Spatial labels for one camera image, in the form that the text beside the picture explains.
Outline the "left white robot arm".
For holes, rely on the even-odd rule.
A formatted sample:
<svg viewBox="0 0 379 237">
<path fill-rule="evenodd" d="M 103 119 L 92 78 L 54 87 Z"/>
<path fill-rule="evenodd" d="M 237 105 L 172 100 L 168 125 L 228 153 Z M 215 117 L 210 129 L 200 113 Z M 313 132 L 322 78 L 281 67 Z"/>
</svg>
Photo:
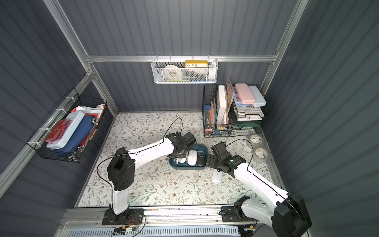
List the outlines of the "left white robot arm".
<svg viewBox="0 0 379 237">
<path fill-rule="evenodd" d="M 164 156 L 183 159 L 187 152 L 196 144 L 196 138 L 190 132 L 182 135 L 171 133 L 161 140 L 132 150 L 120 148 L 112 157 L 107 174 L 112 188 L 111 210 L 120 215 L 128 210 L 128 188 L 133 184 L 135 171 L 141 166 Z"/>
</svg>

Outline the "black ribbed logo mouse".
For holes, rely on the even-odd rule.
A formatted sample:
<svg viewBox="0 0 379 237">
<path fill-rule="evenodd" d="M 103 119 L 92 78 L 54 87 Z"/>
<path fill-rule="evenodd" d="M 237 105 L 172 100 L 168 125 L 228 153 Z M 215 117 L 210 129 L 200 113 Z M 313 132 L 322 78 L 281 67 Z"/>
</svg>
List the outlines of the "black ribbed logo mouse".
<svg viewBox="0 0 379 237">
<path fill-rule="evenodd" d="M 207 164 L 207 156 L 205 154 L 198 154 L 197 156 L 197 167 L 205 167 Z"/>
</svg>

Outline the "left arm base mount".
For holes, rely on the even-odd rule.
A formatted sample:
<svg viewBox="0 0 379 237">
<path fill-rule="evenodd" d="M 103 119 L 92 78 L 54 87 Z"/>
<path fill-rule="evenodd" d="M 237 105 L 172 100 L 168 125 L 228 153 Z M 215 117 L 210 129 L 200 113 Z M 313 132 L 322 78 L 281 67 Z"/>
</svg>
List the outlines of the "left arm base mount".
<svg viewBox="0 0 379 237">
<path fill-rule="evenodd" d="M 140 225 L 144 219 L 144 209 L 142 208 L 128 208 L 123 213 L 116 215 L 113 210 L 108 209 L 105 211 L 102 225 Z"/>
</svg>

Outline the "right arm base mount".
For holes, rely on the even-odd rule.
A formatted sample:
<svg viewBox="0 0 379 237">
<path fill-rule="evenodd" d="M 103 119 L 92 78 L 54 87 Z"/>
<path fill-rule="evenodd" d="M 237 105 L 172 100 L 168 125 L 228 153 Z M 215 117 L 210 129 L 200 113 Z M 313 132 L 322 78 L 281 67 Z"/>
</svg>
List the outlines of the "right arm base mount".
<svg viewBox="0 0 379 237">
<path fill-rule="evenodd" d="M 242 210 L 234 206 L 222 206 L 218 214 L 222 217 L 223 222 L 255 222 L 256 219 L 246 217 Z"/>
</svg>

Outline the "teal plastic storage box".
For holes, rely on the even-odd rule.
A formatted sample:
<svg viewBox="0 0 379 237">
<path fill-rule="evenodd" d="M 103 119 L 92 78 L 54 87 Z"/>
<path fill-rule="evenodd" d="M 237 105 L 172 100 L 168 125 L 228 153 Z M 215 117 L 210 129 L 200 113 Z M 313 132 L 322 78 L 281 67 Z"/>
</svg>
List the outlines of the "teal plastic storage box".
<svg viewBox="0 0 379 237">
<path fill-rule="evenodd" d="M 187 151 L 185 158 L 169 158 L 169 164 L 178 170 L 203 170 L 207 165 L 207 159 L 207 147 L 203 144 L 196 144 Z"/>
</svg>

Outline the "white ribbed logo mouse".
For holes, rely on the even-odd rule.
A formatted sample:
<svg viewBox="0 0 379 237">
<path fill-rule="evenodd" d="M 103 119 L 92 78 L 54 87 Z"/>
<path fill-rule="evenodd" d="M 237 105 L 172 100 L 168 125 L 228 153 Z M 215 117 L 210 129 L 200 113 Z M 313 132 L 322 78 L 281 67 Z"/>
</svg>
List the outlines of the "white ribbed logo mouse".
<svg viewBox="0 0 379 237">
<path fill-rule="evenodd" d="M 174 158 L 174 163 L 176 165 L 185 163 L 187 158 Z"/>
</svg>

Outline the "white small mouse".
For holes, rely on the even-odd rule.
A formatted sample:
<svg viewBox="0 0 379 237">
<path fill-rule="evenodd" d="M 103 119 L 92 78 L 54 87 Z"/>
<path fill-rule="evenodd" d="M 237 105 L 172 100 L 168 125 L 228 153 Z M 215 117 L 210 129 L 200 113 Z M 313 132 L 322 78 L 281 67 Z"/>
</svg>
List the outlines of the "white small mouse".
<svg viewBox="0 0 379 237">
<path fill-rule="evenodd" d="M 197 156 L 198 156 L 198 153 L 196 150 L 190 150 L 188 151 L 188 155 L 187 155 L 187 163 L 189 166 L 195 166 L 196 163 L 197 163 Z"/>
</svg>

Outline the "silver rimmed slim mouse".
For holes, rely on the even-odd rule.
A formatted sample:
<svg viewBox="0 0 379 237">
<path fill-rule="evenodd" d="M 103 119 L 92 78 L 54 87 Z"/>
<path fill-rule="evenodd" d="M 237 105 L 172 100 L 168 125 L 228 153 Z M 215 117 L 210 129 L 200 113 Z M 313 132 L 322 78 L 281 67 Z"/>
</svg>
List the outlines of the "silver rimmed slim mouse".
<svg viewBox="0 0 379 237">
<path fill-rule="evenodd" d="M 223 173 L 216 169 L 213 170 L 212 173 L 212 183 L 215 185 L 220 185 L 222 183 Z"/>
</svg>

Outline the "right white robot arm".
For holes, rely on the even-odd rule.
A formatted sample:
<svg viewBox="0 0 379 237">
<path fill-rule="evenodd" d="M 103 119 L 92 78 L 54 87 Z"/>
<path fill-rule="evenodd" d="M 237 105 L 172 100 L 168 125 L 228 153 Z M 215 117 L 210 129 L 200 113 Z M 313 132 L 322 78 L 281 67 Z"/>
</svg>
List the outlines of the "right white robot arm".
<svg viewBox="0 0 379 237">
<path fill-rule="evenodd" d="M 241 221 L 256 219 L 272 227 L 278 237 L 301 237 L 312 226 L 304 198 L 270 183 L 239 155 L 231 155 L 225 142 L 211 147 L 210 168 L 229 174 L 248 186 L 263 203 L 243 196 L 234 204 L 235 217 Z"/>
</svg>

